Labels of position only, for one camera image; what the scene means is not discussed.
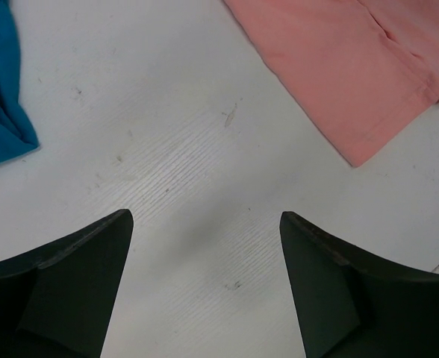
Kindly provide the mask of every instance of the blue t-shirt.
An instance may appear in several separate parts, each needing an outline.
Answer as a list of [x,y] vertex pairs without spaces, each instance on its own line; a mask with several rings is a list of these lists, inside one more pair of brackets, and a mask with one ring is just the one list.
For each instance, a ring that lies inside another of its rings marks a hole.
[[8,0],[0,0],[0,162],[38,147],[34,128],[19,105],[20,47]]

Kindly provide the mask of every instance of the pink t-shirt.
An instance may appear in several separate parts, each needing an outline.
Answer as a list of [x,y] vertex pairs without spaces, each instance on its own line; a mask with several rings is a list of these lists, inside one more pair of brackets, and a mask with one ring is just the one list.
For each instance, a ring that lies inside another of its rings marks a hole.
[[439,0],[224,0],[353,166],[439,101]]

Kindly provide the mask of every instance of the textured white surface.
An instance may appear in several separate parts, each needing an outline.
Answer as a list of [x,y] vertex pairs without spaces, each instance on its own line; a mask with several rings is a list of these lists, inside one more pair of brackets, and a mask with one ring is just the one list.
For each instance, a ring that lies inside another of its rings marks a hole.
[[351,169],[219,0],[12,2],[43,148],[0,166],[0,260],[131,209],[103,357],[301,357],[283,210],[439,263],[439,108]]

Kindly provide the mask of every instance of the folded fabric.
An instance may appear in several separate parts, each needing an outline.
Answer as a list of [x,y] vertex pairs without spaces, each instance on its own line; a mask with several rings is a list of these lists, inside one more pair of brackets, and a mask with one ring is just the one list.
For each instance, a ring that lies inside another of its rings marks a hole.
[[439,0],[224,1],[353,166],[439,101]]
[[7,0],[0,0],[0,162],[35,149],[34,128],[19,105],[20,49]]

